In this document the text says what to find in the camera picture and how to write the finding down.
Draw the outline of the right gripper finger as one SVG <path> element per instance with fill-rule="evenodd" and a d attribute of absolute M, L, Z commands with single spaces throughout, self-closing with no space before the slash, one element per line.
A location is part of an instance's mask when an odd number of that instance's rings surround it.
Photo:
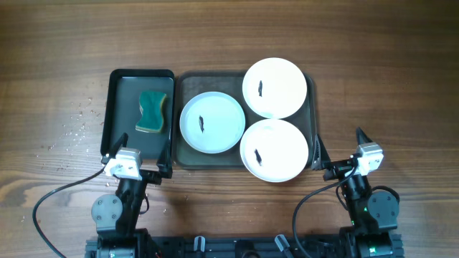
<path fill-rule="evenodd" d="M 313 161 L 311 169 L 315 171 L 329 169 L 331 167 L 331 159 L 326 151 L 326 148 L 319 134 L 315 135 Z"/>
<path fill-rule="evenodd" d="M 356 128 L 356 140 L 359 145 L 373 142 L 360 127 Z"/>

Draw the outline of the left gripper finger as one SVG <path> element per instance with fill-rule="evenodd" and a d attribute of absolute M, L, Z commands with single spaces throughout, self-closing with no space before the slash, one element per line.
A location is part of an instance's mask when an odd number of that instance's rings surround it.
<path fill-rule="evenodd" d="M 173 169 L 171 162 L 171 141 L 167 140 L 156 162 L 158 172 L 162 178 L 171 178 Z"/>
<path fill-rule="evenodd" d="M 103 138 L 101 143 L 101 163 L 107 164 L 112 158 L 115 158 L 117 152 L 121 148 L 125 148 L 128 142 L 128 134 L 123 133 L 121 137 L 112 145 L 109 145 L 109 140 Z"/>

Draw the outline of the green yellow sponge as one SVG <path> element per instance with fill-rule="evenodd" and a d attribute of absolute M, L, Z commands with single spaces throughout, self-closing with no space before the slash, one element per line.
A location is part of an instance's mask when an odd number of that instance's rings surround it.
<path fill-rule="evenodd" d="M 163 106 L 166 93 L 145 91 L 139 97 L 141 118 L 136 123 L 136 130 L 145 133 L 160 133 L 164 126 Z"/>

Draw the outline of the light blue plate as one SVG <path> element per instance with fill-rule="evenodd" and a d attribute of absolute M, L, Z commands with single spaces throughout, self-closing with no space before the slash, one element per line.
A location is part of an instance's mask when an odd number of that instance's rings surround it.
<path fill-rule="evenodd" d="M 179 127 L 182 137 L 194 150 L 223 153 L 242 137 L 245 113 L 233 97 L 222 92 L 203 92 L 184 106 Z"/>

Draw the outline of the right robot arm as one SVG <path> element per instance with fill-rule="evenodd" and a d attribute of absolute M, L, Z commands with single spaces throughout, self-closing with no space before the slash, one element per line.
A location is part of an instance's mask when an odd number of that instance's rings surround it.
<path fill-rule="evenodd" d="M 387 186 L 370 186 L 368 175 L 384 158 L 380 145 L 361 128 L 356 129 L 356 152 L 345 160 L 332 161 L 319 135 L 315 135 L 312 169 L 324 170 L 325 181 L 337 180 L 337 193 L 349 213 L 351 226 L 339 232 L 342 257 L 403 257 L 398 227 L 399 194 Z"/>

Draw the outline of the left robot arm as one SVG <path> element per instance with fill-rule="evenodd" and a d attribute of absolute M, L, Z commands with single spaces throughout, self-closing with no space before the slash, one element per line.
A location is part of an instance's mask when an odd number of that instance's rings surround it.
<path fill-rule="evenodd" d="M 128 148 L 128 134 L 123 133 L 109 149 L 102 163 L 109 176 L 118 178 L 114 194 L 96 199 L 91 216 L 96 224 L 98 237 L 88 241 L 86 257 L 160 257 L 161 249 L 152 240 L 147 229 L 137 229 L 141 205 L 146 201 L 148 184 L 161 184 L 171 178 L 171 141 L 164 143 L 156 171 L 142 169 L 141 152 Z"/>

